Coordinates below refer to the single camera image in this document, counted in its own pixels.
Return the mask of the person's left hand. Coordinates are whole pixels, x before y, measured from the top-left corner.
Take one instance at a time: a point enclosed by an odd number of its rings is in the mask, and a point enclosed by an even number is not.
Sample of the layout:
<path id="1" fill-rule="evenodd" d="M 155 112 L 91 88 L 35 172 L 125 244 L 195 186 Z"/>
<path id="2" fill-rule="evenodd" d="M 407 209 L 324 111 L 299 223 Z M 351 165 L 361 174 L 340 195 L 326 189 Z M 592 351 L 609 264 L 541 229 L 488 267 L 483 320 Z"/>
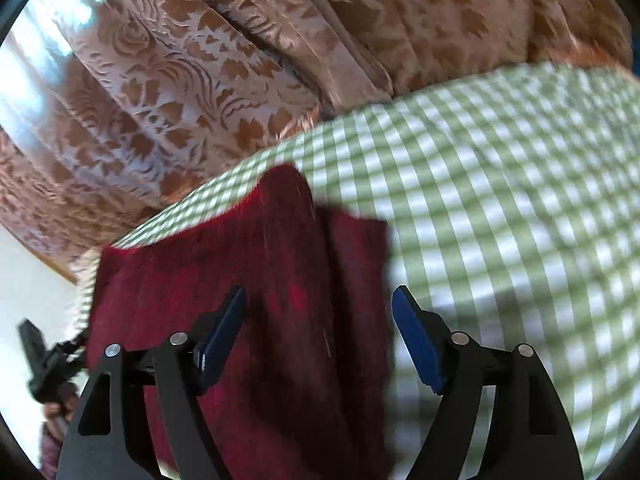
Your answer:
<path id="1" fill-rule="evenodd" d="M 78 404 L 78 395 L 72 393 L 61 402 L 47 402 L 43 404 L 43 416 L 48 426 L 56 427 L 61 419 L 70 422 Z"/>

